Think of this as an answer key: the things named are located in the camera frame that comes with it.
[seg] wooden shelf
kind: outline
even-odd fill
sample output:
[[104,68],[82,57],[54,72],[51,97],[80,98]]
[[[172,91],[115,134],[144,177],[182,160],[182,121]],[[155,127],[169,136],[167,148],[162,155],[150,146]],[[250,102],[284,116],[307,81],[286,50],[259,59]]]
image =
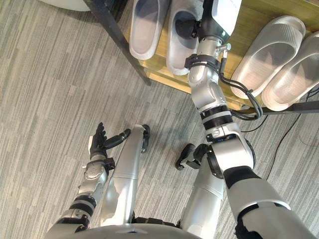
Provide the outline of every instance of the wooden shelf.
[[[249,46],[260,30],[273,18],[282,15],[293,15],[302,20],[307,27],[307,34],[319,30],[319,6],[308,0],[243,0],[238,14],[235,30],[228,42],[232,48],[228,53],[225,76],[231,77]],[[187,75],[176,76],[166,67],[168,17],[165,20],[155,55],[144,61],[139,61],[145,68],[147,76],[155,81],[190,93]],[[129,40],[130,30],[125,34]],[[248,100],[236,97],[230,88],[220,84],[225,93],[228,106],[239,110],[242,105],[249,105]]]

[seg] metal rack leg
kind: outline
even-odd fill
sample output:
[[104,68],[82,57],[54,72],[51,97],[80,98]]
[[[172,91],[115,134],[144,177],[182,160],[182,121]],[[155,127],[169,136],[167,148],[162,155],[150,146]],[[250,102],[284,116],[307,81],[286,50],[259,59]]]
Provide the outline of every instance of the metal rack leg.
[[130,54],[129,44],[124,38],[122,31],[117,25],[109,8],[106,6],[105,0],[84,0],[86,5],[90,8],[93,15],[101,23],[109,36],[113,39],[116,45],[120,48],[122,53],[128,59],[130,64],[134,67],[146,85],[150,86],[151,81],[144,72],[144,68],[139,64],[138,60]]

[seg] white slipper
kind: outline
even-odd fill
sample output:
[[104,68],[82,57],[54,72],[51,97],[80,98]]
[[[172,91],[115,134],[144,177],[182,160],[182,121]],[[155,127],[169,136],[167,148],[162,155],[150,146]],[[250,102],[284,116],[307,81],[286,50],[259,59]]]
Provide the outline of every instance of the white slipper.
[[262,92],[263,103],[282,111],[319,84],[319,31],[307,37],[298,54],[284,66]]
[[40,0],[47,4],[74,11],[89,11],[83,0]]
[[[253,95],[259,95],[276,73],[297,54],[305,35],[304,23],[294,16],[281,16],[270,21],[258,34],[236,68],[232,80],[244,84]],[[232,92],[243,99],[239,89]]]
[[172,0],[168,23],[168,46],[166,65],[175,75],[186,75],[185,59],[196,53],[198,40],[180,37],[175,28],[176,20],[200,20],[203,13],[202,0]]
[[156,51],[170,0],[134,0],[130,52],[140,60]]

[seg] wire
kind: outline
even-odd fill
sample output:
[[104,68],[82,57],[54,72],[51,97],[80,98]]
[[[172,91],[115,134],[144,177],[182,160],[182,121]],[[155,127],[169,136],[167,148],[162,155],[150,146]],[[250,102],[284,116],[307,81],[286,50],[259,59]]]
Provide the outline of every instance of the wire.
[[252,132],[252,131],[255,131],[255,130],[259,129],[259,128],[264,124],[264,122],[266,121],[266,119],[268,118],[268,116],[269,116],[269,115],[266,115],[266,117],[264,118],[264,120],[261,122],[261,124],[260,124],[258,127],[254,128],[254,129],[252,129],[252,130],[241,131],[241,132],[242,132],[242,133],[248,133],[248,132]]
[[273,160],[272,165],[271,165],[271,167],[270,167],[270,171],[269,171],[269,173],[268,173],[268,175],[267,175],[266,181],[268,180],[268,178],[269,178],[271,172],[273,171],[273,168],[274,168],[274,165],[275,165],[275,161],[276,161],[277,152],[278,152],[278,149],[279,149],[281,143],[284,141],[285,137],[286,137],[287,134],[291,131],[291,129],[295,126],[295,124],[296,124],[297,121],[299,120],[300,116],[301,116],[301,114],[298,115],[298,117],[296,118],[296,120],[294,121],[294,123],[290,126],[289,130],[287,130],[287,132],[284,134],[284,136],[283,136],[283,137],[281,138],[281,140],[279,141],[279,144],[278,144],[278,146],[277,146],[277,148],[276,148],[274,160]]
[[224,84],[231,86],[231,87],[234,87],[234,88],[237,88],[237,89],[241,90],[242,92],[244,92],[245,95],[247,95],[247,97],[250,100],[253,107],[255,108],[255,115],[243,114],[243,113],[239,113],[238,111],[231,110],[231,113],[233,116],[235,116],[241,120],[257,120],[263,115],[263,109],[261,108],[261,106],[260,106],[259,102],[256,100],[256,98],[251,94],[253,92],[252,90],[248,90],[247,87],[245,87],[240,82],[227,79],[226,77],[224,77],[223,73],[220,73],[219,76],[220,76],[221,82],[223,82]]
[[[306,102],[308,101],[308,99],[309,99],[310,97],[314,96],[314,95],[311,96],[311,93],[313,93],[313,92],[315,92],[314,95],[318,94],[318,93],[319,93],[319,88],[316,89],[316,90],[311,89],[311,90],[307,93]],[[272,170],[273,170],[273,168],[274,168],[275,161],[276,161],[276,156],[277,156],[277,152],[278,152],[278,149],[279,149],[281,143],[283,142],[283,140],[285,139],[285,137],[287,136],[287,134],[291,131],[291,129],[295,126],[295,124],[296,124],[297,121],[299,120],[300,116],[301,116],[301,114],[298,115],[298,117],[296,118],[296,120],[294,121],[294,123],[290,126],[289,130],[284,134],[284,136],[283,136],[283,137],[281,138],[281,140],[279,141],[279,144],[278,144],[278,146],[277,146],[277,148],[276,148],[275,156],[274,156],[272,165],[271,165],[271,167],[270,167],[270,171],[269,171],[269,173],[268,173],[268,175],[267,175],[266,181],[268,180],[268,178],[269,178],[269,176],[270,176],[270,174],[271,174],[271,172],[272,172]]]
[[309,98],[315,96],[318,93],[319,93],[319,87],[316,90],[309,91],[308,94],[307,94],[306,100],[308,100]]

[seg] black metal frame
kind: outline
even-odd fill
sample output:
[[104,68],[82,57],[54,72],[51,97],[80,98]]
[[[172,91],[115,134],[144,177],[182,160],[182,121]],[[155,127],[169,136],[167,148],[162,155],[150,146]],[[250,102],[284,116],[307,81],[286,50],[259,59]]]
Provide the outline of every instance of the black metal frame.
[[96,17],[96,19],[108,32],[109,36],[113,39],[115,44],[120,48],[122,53],[125,55],[126,59],[134,67],[134,69],[140,75],[140,77],[145,82],[145,84],[150,86],[151,81],[147,77],[144,71],[144,67],[142,67],[139,64],[139,61],[131,55],[129,43],[125,39],[119,26],[117,25],[116,20],[114,19],[111,13],[111,10],[107,6],[106,1],[105,0],[84,0],[84,2],[89,7],[93,15]]
[[[249,108],[247,110],[241,110],[240,113],[249,114],[254,113],[254,108]],[[284,111],[272,111],[266,107],[263,107],[264,115],[283,115],[283,114],[309,114],[309,113],[319,113],[319,101],[310,101],[303,103],[295,103]]]

